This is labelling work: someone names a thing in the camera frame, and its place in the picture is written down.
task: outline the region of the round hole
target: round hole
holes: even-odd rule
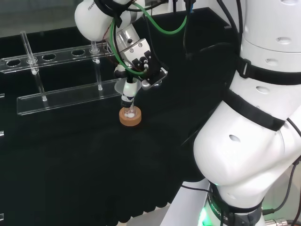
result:
[[[288,37],[279,37],[276,38],[276,41],[283,45],[288,45],[292,42],[292,40]]]
[[[280,0],[282,3],[292,6],[298,3],[298,0]]]
[[[231,139],[232,141],[234,141],[234,142],[239,142],[239,143],[240,143],[240,139],[239,139],[237,136],[235,136],[235,135],[229,135],[229,137],[230,137],[230,139]]]
[[[34,63],[36,63],[38,61],[38,59],[36,57],[34,57],[33,60],[34,60]],[[33,63],[30,58],[27,58],[26,62],[30,65]]]
[[[79,49],[79,50],[74,50],[72,51],[72,55],[79,57],[81,55],[84,55],[85,51],[83,49]]]
[[[228,193],[228,196],[229,196],[231,199],[236,199],[236,198],[234,197],[234,195],[232,195],[232,194],[229,194],[229,193]]]
[[[48,55],[42,56],[42,59],[45,60],[45,61],[54,60],[55,58],[56,58],[55,54],[48,54]]]
[[[271,66],[277,66],[278,65],[278,60],[276,59],[266,59],[265,62]]]
[[[17,67],[21,63],[21,60],[15,59],[15,60],[10,60],[6,63],[7,66],[9,67]]]
[[[262,94],[268,94],[269,93],[269,89],[263,86],[257,86],[256,87],[257,91],[262,93]]]

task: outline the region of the black strap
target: black strap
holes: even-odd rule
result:
[[[242,209],[229,206],[227,203],[223,202],[217,186],[211,182],[210,189],[212,189],[214,195],[208,193],[209,206],[215,216],[223,224],[227,226],[255,226],[260,220],[262,213],[261,205],[263,200],[257,206],[248,209]]]
[[[264,128],[278,131],[285,123],[284,120],[273,117],[245,101],[242,97],[228,89],[223,95],[223,101],[234,111]]]
[[[246,79],[251,78],[275,85],[300,85],[301,72],[276,72],[253,66],[251,61],[237,57],[236,70]]]

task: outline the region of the green cable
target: green cable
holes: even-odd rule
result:
[[[128,70],[129,72],[133,73],[133,74],[137,74],[137,75],[143,75],[145,72],[136,72],[132,69],[130,69],[128,66],[126,66],[120,59],[120,57],[118,56],[117,52],[116,52],[116,49],[115,49],[115,46],[114,46],[114,42],[113,42],[113,28],[114,28],[114,24],[115,24],[115,21],[113,19],[112,21],[112,24],[111,24],[111,27],[110,27],[110,42],[111,42],[111,49],[112,49],[112,52],[113,54],[115,55],[116,59],[118,60],[118,62],[126,69]]]
[[[133,5],[137,6],[146,16],[147,18],[150,20],[150,22],[158,29],[158,31],[164,33],[164,34],[168,34],[168,35],[171,35],[171,34],[176,34],[178,33],[180,30],[182,30],[182,28],[185,26],[186,24],[186,21],[187,21],[187,16],[185,17],[183,23],[181,24],[181,26],[174,30],[174,31],[165,31],[164,29],[162,29],[154,20],[153,18],[151,17],[151,15],[142,7],[140,6],[139,4],[137,3],[133,3]],[[145,74],[145,72],[136,72],[132,69],[130,69],[128,66],[126,66],[120,59],[120,57],[118,56],[117,54],[117,51],[115,49],[115,46],[114,46],[114,42],[113,42],[113,29],[114,29],[114,24],[115,24],[115,21],[114,19],[112,20],[112,24],[111,24],[111,27],[110,27],[110,42],[111,42],[111,49],[112,49],[112,52],[113,54],[115,55],[116,59],[118,60],[118,62],[129,72],[133,73],[133,74],[137,74],[137,75],[143,75]]]
[[[151,15],[149,15],[149,13],[142,7],[142,6],[140,6],[139,4],[137,4],[137,3],[133,3],[133,5],[134,6],[137,6],[146,16],[147,16],[147,18],[151,21],[151,23],[158,29],[158,31],[160,31],[160,32],[162,32],[162,33],[164,33],[164,34],[176,34],[176,33],[178,33],[180,30],[182,30],[182,28],[185,26],[185,24],[186,24],[186,20],[187,20],[187,16],[185,17],[185,19],[184,19],[184,21],[183,21],[183,23],[181,24],[181,26],[178,28],[178,29],[176,29],[176,30],[174,30],[174,31],[171,31],[171,32],[169,32],[169,31],[165,31],[165,30],[163,30],[155,21],[154,21],[154,19],[151,17]]]

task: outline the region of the black fabric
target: black fabric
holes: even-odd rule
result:
[[[185,14],[155,16],[174,30]],[[232,31],[208,9],[191,16],[188,48],[232,41]],[[145,22],[134,24],[149,41]],[[193,157],[193,139],[221,101],[235,71],[229,51],[185,61],[183,33],[167,36],[151,27],[154,48],[169,66],[158,88],[139,91],[136,128],[119,122],[120,96],[18,116],[16,98],[37,93],[30,71],[0,74],[0,213],[9,226],[115,226],[171,202],[182,182],[203,178]],[[77,28],[28,34],[33,52],[89,44]],[[0,58],[25,53],[20,36],[0,39]],[[114,66],[101,59],[102,79]],[[90,60],[40,68],[46,91],[96,82]]]
[[[223,95],[223,101],[240,115],[258,125],[263,126],[264,128],[278,131],[285,123],[284,120],[275,118],[248,103],[241,96],[234,93],[231,89],[225,91]]]
[[[301,84],[301,72],[289,73],[289,72],[276,72],[252,65],[252,62],[237,57],[237,71],[243,78],[251,78],[258,81],[263,81],[275,85],[300,85]]]

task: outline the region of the rack hole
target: rack hole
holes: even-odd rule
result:
[[[42,56],[42,58],[43,58],[43,60],[50,61],[50,60],[54,60],[56,58],[56,55],[55,54],[47,54],[47,55]]]
[[[231,139],[232,141],[234,141],[234,142],[239,142],[239,143],[240,143],[240,139],[239,139],[237,136],[235,136],[235,135],[229,135],[229,137],[230,137],[230,139]]]
[[[7,66],[9,67],[17,67],[21,63],[21,60],[15,59],[15,60],[10,60],[6,63]]]
[[[72,51],[72,55],[79,57],[81,55],[84,55],[85,51],[83,49],[79,49],[79,50],[74,50]]]
[[[257,86],[256,87],[257,91],[263,94],[268,94],[269,93],[269,89],[263,86]]]

